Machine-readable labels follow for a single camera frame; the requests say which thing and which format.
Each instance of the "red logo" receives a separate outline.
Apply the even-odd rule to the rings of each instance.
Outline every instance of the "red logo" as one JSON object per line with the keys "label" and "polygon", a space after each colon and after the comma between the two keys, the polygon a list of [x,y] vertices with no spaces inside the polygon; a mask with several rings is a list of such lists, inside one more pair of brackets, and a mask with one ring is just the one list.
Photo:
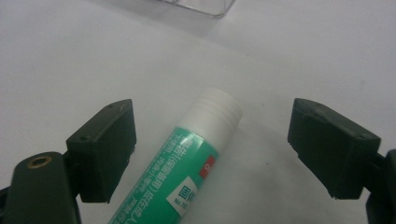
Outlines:
{"label": "red logo", "polygon": [[209,172],[212,170],[213,165],[215,164],[216,159],[213,156],[209,156],[202,167],[201,171],[199,172],[199,175],[205,179],[206,176],[209,174]]}

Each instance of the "white table surface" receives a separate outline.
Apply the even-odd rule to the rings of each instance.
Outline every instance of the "white table surface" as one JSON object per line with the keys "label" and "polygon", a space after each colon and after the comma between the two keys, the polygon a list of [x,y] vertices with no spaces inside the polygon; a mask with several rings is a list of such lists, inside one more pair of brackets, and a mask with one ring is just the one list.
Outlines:
{"label": "white table surface", "polygon": [[223,19],[154,0],[0,1],[0,188],[17,163],[103,106],[134,101],[138,144],[107,223],[205,87],[244,109],[182,223],[367,223],[365,190],[336,201],[287,142],[294,98],[323,103],[396,148],[396,2],[237,0]]}

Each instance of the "screw hole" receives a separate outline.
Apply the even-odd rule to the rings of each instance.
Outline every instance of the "screw hole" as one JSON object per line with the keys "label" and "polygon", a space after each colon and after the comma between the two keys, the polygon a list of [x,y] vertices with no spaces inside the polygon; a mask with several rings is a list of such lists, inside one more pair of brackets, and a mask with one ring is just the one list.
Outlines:
{"label": "screw hole", "polygon": [[82,137],[80,137],[79,138],[79,140],[81,140],[81,141],[87,141],[89,139],[89,136],[82,136]]}
{"label": "screw hole", "polygon": [[52,161],[52,158],[49,156],[44,156],[44,157],[37,157],[29,161],[27,164],[27,168],[29,169],[36,169],[40,168],[42,166],[47,165]]}

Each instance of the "glue stick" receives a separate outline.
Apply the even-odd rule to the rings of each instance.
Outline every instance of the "glue stick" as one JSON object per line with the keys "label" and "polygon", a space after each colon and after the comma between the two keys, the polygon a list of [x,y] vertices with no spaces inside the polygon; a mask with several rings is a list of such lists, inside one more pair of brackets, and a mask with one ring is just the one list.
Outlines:
{"label": "glue stick", "polygon": [[203,91],[109,223],[178,223],[241,117],[227,93]]}

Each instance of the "white cap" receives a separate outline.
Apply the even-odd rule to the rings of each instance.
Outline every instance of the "white cap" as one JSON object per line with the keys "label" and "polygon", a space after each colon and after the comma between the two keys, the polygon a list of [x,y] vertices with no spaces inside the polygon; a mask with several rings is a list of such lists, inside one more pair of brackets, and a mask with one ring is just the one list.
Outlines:
{"label": "white cap", "polygon": [[197,133],[220,153],[241,118],[242,109],[233,97],[223,91],[206,89],[177,127]]}

